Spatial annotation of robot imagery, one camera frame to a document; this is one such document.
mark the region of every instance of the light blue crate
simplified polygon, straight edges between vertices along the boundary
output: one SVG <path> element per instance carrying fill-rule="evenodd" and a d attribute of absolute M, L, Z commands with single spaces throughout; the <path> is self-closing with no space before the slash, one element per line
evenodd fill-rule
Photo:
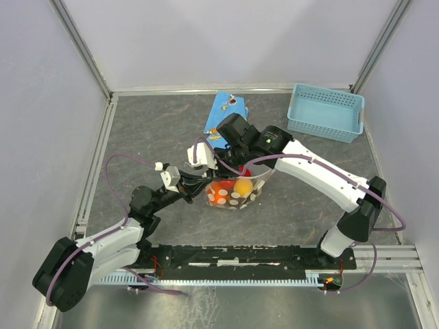
<path fill-rule="evenodd" d="M 297 84 L 288 108 L 288 130 L 352 143 L 363 133 L 364 98 Z"/>

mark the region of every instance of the white wall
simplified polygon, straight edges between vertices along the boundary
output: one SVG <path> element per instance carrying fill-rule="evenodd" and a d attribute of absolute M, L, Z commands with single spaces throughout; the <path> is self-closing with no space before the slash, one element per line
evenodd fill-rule
<path fill-rule="evenodd" d="M 439 302 L 439 2 L 413 1 L 362 94 L 390 197 Z"/>
<path fill-rule="evenodd" d="M 64 0 L 113 91 L 353 84 L 396 0 Z"/>
<path fill-rule="evenodd" d="M 0 327 L 31 328 L 32 278 L 69 233 L 105 99 L 47 0 L 0 1 Z"/>

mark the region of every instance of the floor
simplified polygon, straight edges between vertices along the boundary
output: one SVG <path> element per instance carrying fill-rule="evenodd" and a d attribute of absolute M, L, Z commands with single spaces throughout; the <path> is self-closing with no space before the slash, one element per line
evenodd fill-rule
<path fill-rule="evenodd" d="M 249 122 L 262 130 L 267 125 L 287 127 L 290 94 L 243 95 L 250 110 Z M 120 97 L 105 159 L 127 153 L 147 161 L 169 162 L 189 171 L 187 148 L 201 135 L 215 95 L 166 95 Z M 352 144 L 293 132 L 304 146 L 335 165 L 366 178 L 377 174 L 365 135 Z M 109 178 L 128 205 L 138 185 L 161 186 L 160 175 L 125 158 L 115 158 Z M 150 237 L 153 243 L 192 245 L 315 245 L 342 215 L 326 195 L 284 173 L 275 173 L 258 200 L 242 210 L 216 209 L 200 195 L 192 205 L 183 200 L 160 211 L 162 222 Z M 101 171 L 87 235 L 118 222 L 120 205 L 110 194 Z M 383 211 L 377 227 L 390 227 Z M 397 244 L 395 234 L 374 232 L 371 241 Z"/>
<path fill-rule="evenodd" d="M 352 285 L 359 275 L 345 275 Z M 135 295 L 93 286 L 56 329 L 421 329 L 405 274 L 376 274 L 341 295 L 295 287 L 174 287 L 187 295 Z"/>

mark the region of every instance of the blue package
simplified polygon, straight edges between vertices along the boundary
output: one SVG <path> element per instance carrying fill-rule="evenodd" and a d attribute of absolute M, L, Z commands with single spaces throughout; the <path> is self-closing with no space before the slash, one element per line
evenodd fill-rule
<path fill-rule="evenodd" d="M 232 94 L 219 91 L 213 101 L 211 112 L 204 128 L 204 133 L 209 134 L 207 141 L 209 144 L 215 147 L 225 148 L 227 142 L 224 138 L 216 133 L 212 133 L 212 129 L 215 129 L 221 121 L 223 121 L 228 115 L 237 113 L 241 115 L 245 120 L 248 118 L 248 109 L 243 97 L 235 97 Z"/>

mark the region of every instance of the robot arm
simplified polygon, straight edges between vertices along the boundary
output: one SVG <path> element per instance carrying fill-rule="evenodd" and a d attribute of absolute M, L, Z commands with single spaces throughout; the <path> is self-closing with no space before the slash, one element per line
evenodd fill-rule
<path fill-rule="evenodd" d="M 63 312 L 69 310 L 100 278 L 120 267 L 133 264 L 140 258 L 150 258 L 148 252 L 151 244 L 146 238 L 160 223 L 161 219 L 155 215 L 157 211 L 179 199 L 191 203 L 212 181 L 237 177 L 237 169 L 249 161 L 301 179 L 330 197 L 345 211 L 337 225 L 319 242 L 316 255 L 324 256 L 325 259 L 321 262 L 323 266 L 328 264 L 328 257 L 332 264 L 338 264 L 336 258 L 354 241 L 368 240 L 381 211 L 381 204 L 338 175 L 322 168 L 317 162 L 343 173 L 380 197 L 385 192 L 385 182 L 381 178 L 375 177 L 368 181 L 347 173 L 310 152 L 280 128 L 267 126 L 264 131 L 259 132 L 238 114 L 225 118 L 217 130 L 228 142 L 226 149 L 212 150 L 205 143 L 198 143 L 195 152 L 194 146 L 188 149 L 190 165 L 194 169 L 206 169 L 202 175 L 190 175 L 176 167 L 159 163 L 156 168 L 162 170 L 163 186 L 158 190 L 147 186 L 135 188 L 128 214 L 131 220 L 123 229 L 100 238 L 106 232 L 120 227 L 125 221 L 76 242 L 67 237 L 60 239 L 35 275 L 32 283 L 34 287 L 46 295 L 61 264 L 79 247 L 86 243 L 91 244 L 65 267 L 51 292 L 51 303 Z M 306 155 L 310 157 L 306 159 L 311 160 L 288 157 L 297 154 Z"/>

